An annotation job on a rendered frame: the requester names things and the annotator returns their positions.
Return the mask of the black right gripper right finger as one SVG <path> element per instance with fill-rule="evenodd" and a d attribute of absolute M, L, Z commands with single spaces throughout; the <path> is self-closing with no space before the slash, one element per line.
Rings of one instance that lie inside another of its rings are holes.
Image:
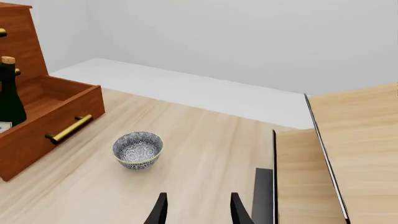
<path fill-rule="evenodd" d="M 236 192 L 231 193 L 230 210 L 233 224 L 254 224 Z"/>

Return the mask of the dark green wine bottle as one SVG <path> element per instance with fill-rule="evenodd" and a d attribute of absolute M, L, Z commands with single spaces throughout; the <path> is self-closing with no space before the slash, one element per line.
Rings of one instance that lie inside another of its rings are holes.
<path fill-rule="evenodd" d="M 19 98 L 15 76 L 16 60 L 2 56 L 0 61 L 0 130 L 10 130 L 27 119 Z"/>

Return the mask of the wooden cabinet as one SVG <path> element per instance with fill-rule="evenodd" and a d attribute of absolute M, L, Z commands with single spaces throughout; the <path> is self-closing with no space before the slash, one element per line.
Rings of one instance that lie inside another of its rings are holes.
<path fill-rule="evenodd" d="M 32 19 L 31 6 L 0 2 L 0 56 L 14 57 L 22 72 L 16 77 L 18 89 L 42 93 L 41 81 L 49 73 Z"/>

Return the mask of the blue patterned bowl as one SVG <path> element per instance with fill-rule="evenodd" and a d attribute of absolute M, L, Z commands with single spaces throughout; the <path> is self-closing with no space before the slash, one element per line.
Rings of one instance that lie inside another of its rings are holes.
<path fill-rule="evenodd" d="M 164 149 L 160 136 L 146 131 L 127 133 L 113 144 L 113 156 L 125 168 L 142 170 L 153 166 Z"/>

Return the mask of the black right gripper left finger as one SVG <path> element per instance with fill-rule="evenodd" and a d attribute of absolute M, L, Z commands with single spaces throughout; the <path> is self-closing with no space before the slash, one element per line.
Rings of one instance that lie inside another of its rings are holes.
<path fill-rule="evenodd" d="M 162 192 L 145 220 L 144 224 L 165 224 L 167 218 L 168 201 L 167 194 Z"/>

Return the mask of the open wooden drawer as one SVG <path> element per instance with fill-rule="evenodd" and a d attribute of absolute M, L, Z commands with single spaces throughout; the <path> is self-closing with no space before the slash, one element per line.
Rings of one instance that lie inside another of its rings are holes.
<path fill-rule="evenodd" d="M 43 76 L 43 92 L 18 89 L 27 120 L 0 134 L 0 179 L 9 181 L 57 147 L 45 134 L 58 134 L 76 116 L 105 113 L 99 85 Z"/>

